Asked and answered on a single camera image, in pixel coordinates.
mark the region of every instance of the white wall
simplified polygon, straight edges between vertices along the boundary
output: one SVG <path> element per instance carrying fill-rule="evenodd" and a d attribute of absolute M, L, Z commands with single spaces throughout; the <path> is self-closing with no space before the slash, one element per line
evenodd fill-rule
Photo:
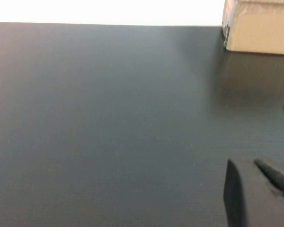
<path fill-rule="evenodd" d="M 1 22 L 220 26 L 224 0 L 1 0 Z"/>

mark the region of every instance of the black object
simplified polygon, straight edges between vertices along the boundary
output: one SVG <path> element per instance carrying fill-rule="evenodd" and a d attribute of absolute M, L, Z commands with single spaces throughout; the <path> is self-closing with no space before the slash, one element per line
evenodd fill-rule
<path fill-rule="evenodd" d="M 284 227 L 284 167 L 260 158 L 229 159 L 224 204 L 230 227 Z"/>

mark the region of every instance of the black desk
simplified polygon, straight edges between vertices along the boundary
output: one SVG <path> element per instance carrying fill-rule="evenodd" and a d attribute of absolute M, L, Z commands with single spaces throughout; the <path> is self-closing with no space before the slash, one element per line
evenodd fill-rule
<path fill-rule="evenodd" d="M 284 57 L 219 27 L 0 24 L 0 227 L 224 227 L 232 155 L 284 162 Z"/>

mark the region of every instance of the cardboard box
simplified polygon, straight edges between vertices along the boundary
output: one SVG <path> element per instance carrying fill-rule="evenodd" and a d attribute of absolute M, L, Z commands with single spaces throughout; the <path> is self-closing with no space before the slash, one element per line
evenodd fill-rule
<path fill-rule="evenodd" d="M 227 50 L 284 54 L 284 0 L 225 0 L 222 25 Z"/>

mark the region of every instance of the dark surface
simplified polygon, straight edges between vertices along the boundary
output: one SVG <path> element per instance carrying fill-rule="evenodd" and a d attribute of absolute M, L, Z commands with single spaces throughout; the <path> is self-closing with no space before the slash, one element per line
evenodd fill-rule
<path fill-rule="evenodd" d="M 284 57 L 222 44 L 0 24 L 0 227 L 226 226 L 227 159 L 284 163 Z"/>

